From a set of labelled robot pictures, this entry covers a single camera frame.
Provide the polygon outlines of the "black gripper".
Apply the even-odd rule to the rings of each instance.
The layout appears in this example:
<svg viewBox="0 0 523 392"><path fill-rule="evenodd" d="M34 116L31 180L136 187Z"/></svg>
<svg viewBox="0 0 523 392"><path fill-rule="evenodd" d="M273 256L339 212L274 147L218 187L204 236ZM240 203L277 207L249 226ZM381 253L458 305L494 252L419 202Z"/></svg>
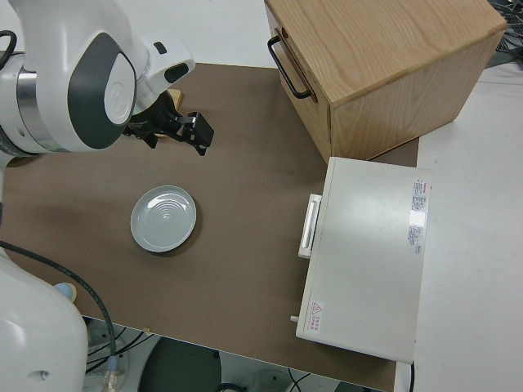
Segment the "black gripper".
<svg viewBox="0 0 523 392"><path fill-rule="evenodd" d="M204 156L211 146L214 130L201 113L193 112L190 115L194 118L190 125L191 134L185 124L176 121L181 114L177 112L171 94L163 92L148 109L131 116L123 134L143 140L151 149L156 148L158 135L191 142L197 153Z"/></svg>

